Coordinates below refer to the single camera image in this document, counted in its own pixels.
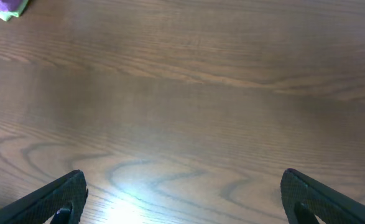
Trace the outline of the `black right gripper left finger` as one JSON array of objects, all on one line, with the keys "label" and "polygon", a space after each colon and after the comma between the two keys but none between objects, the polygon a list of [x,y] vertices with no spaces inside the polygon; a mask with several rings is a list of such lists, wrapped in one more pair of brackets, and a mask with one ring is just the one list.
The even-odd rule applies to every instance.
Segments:
[{"label": "black right gripper left finger", "polygon": [[84,173],[73,170],[0,209],[0,224],[78,224],[87,198]]}]

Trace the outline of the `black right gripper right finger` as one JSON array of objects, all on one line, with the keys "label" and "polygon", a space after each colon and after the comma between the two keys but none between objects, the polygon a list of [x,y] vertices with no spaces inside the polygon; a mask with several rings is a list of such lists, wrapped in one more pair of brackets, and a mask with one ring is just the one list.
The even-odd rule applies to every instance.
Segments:
[{"label": "black right gripper right finger", "polygon": [[295,169],[284,171],[280,191],[290,224],[365,224],[365,205]]}]

